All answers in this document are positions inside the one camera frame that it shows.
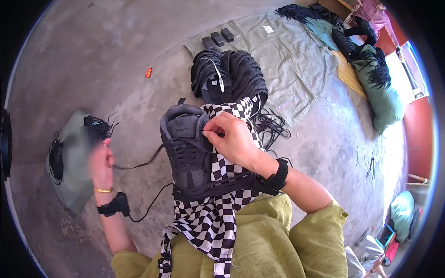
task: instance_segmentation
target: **right hand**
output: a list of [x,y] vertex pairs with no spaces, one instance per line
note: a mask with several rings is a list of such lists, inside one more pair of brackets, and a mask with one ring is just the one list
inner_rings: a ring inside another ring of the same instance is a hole
[[[250,171],[255,170],[263,152],[255,146],[245,121],[224,111],[208,121],[203,130],[202,134],[224,158]],[[216,134],[223,132],[224,138]]]

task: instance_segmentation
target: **black and white checkered apron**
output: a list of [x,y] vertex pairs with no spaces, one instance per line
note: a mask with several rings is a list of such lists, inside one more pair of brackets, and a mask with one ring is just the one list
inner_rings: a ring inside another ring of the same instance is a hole
[[[222,105],[206,104],[201,107],[210,118],[223,111],[242,119],[250,127],[252,100],[244,97],[235,103]],[[251,128],[255,145],[262,151],[258,134]],[[233,177],[248,170],[227,161],[213,147],[212,174],[210,181]],[[229,278],[233,247],[236,238],[235,213],[252,202],[260,192],[256,190],[239,190],[224,195],[207,197],[193,202],[174,201],[175,220],[164,229],[164,240],[161,242],[161,256],[158,260],[159,278],[168,278],[171,273],[171,239],[183,233],[190,244],[209,256],[214,263],[216,278]]]

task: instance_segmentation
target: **olive green shirt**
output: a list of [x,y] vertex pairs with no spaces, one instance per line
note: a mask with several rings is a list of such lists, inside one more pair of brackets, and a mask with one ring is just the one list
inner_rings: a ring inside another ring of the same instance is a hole
[[[342,226],[348,214],[332,201],[290,229],[286,194],[261,194],[235,215],[237,231],[231,278],[347,277]],[[158,278],[160,253],[149,258],[120,251],[111,266],[117,278]],[[213,278],[214,261],[179,234],[172,239],[171,278]]]

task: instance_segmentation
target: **red wall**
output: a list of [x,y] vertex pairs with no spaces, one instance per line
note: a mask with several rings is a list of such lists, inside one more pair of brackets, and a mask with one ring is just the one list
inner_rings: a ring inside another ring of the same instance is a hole
[[[386,11],[386,13],[389,16],[392,29],[396,34],[396,38],[399,41],[399,45],[403,45],[405,42],[408,41],[407,37],[403,33],[402,28],[400,28],[400,25],[397,23],[396,19],[388,11]],[[388,56],[389,54],[393,53],[396,50],[396,46],[392,43],[392,40],[389,37],[388,32],[386,31],[385,28],[380,29],[379,39],[377,40],[375,46],[380,47],[386,56]]]
[[[433,120],[426,97],[405,106],[403,123],[408,145],[408,172],[429,179],[433,158]],[[409,182],[419,181],[409,178]]]

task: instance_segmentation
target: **gray sneaker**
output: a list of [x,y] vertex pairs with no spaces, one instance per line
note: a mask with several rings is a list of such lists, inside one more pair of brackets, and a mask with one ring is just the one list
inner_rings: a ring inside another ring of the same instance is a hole
[[202,134],[208,121],[204,110],[188,104],[170,107],[161,119],[161,138],[173,175],[173,195],[179,192],[182,197],[194,199],[209,189],[205,185],[210,183],[212,144]]

